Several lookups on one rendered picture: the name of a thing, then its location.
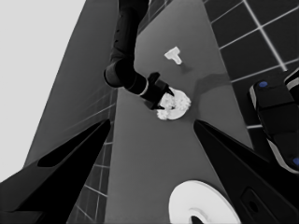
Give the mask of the dark robot body block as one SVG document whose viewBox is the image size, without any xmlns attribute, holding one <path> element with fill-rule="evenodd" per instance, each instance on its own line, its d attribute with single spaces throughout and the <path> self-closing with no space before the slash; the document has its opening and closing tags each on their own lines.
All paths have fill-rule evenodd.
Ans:
<svg viewBox="0 0 299 224">
<path fill-rule="evenodd" d="M 256 81 L 248 97 L 278 164 L 299 175 L 299 66 Z"/>
</svg>

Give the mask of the large thick white disc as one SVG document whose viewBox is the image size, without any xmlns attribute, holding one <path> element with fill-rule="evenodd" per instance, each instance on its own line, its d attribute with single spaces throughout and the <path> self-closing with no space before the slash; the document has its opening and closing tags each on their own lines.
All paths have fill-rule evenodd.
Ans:
<svg viewBox="0 0 299 224">
<path fill-rule="evenodd" d="M 188 180 L 170 194 L 169 220 L 172 224 L 192 224 L 197 217 L 203 224 L 241 224 L 229 201 L 203 181 Z"/>
</svg>

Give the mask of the small white T-shaped piece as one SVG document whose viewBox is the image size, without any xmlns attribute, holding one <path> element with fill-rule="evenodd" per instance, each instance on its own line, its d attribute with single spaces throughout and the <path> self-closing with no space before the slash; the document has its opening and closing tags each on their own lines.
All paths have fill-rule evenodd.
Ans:
<svg viewBox="0 0 299 224">
<path fill-rule="evenodd" d="M 174 61 L 176 64 L 182 64 L 182 60 L 179 56 L 180 54 L 180 50 L 178 47 L 174 47 L 172 49 L 170 49 L 165 55 L 164 57 L 167 59 L 167 60 L 172 60 Z"/>
</svg>

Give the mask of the small white toothed gear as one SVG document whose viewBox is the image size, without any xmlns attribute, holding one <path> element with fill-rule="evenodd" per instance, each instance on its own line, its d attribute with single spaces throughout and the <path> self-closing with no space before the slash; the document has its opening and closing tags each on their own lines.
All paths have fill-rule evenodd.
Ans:
<svg viewBox="0 0 299 224">
<path fill-rule="evenodd" d="M 165 110 L 173 110 L 177 107 L 176 98 L 171 94 L 166 93 L 161 101 L 161 106 Z"/>
</svg>

